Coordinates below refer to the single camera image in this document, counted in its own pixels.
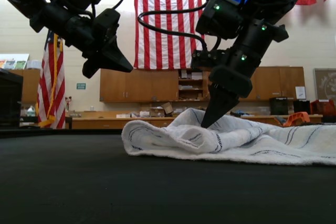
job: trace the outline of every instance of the striped towel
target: striped towel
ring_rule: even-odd
[[[223,116],[200,126],[204,111],[188,109],[168,127],[131,121],[122,140],[129,155],[279,165],[336,165],[336,126],[281,128]]]

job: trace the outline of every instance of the black mat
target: black mat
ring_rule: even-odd
[[[0,140],[0,223],[335,223],[336,169],[129,157],[118,135]]]

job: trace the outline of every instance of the exit sign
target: exit sign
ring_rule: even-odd
[[[85,89],[86,89],[86,83],[77,84],[77,90],[85,90]]]

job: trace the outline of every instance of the orange object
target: orange object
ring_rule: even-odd
[[[275,120],[278,121],[282,127],[295,126],[295,121],[299,119],[301,119],[303,123],[310,123],[310,118],[307,112],[298,112],[293,115],[290,115],[286,123],[283,123],[283,124],[281,124],[281,122],[275,118]]]

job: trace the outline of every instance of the cabinet door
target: cabinet door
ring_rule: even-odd
[[[252,90],[251,93],[248,95],[247,98],[240,98],[240,101],[255,101],[257,99],[257,89],[256,89],[256,73],[251,77],[251,82],[252,82]]]
[[[296,100],[295,87],[304,87],[303,67],[280,68],[281,96]]]
[[[126,74],[126,100],[128,102],[152,101],[151,71],[134,69]]]
[[[39,69],[23,70],[22,103],[36,103],[37,89],[40,82]]]
[[[257,100],[280,97],[280,73],[278,67],[259,67],[255,72]]]
[[[177,70],[152,71],[152,101],[173,101],[179,99]]]
[[[108,69],[100,71],[100,101],[122,102],[126,100],[126,74]]]

